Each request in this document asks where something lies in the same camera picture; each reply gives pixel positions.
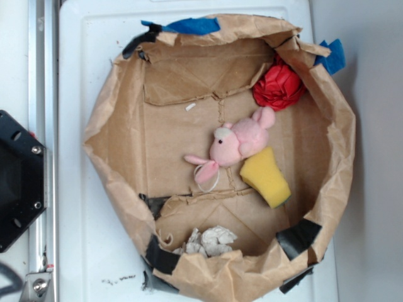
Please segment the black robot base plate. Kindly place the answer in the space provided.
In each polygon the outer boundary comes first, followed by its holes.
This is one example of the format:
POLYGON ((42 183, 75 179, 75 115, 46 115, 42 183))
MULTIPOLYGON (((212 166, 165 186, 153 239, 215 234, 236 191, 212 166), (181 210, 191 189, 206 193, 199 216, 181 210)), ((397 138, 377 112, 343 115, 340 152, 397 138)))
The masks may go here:
POLYGON ((1 252, 6 252, 45 209, 45 147, 1 111, 1 252))

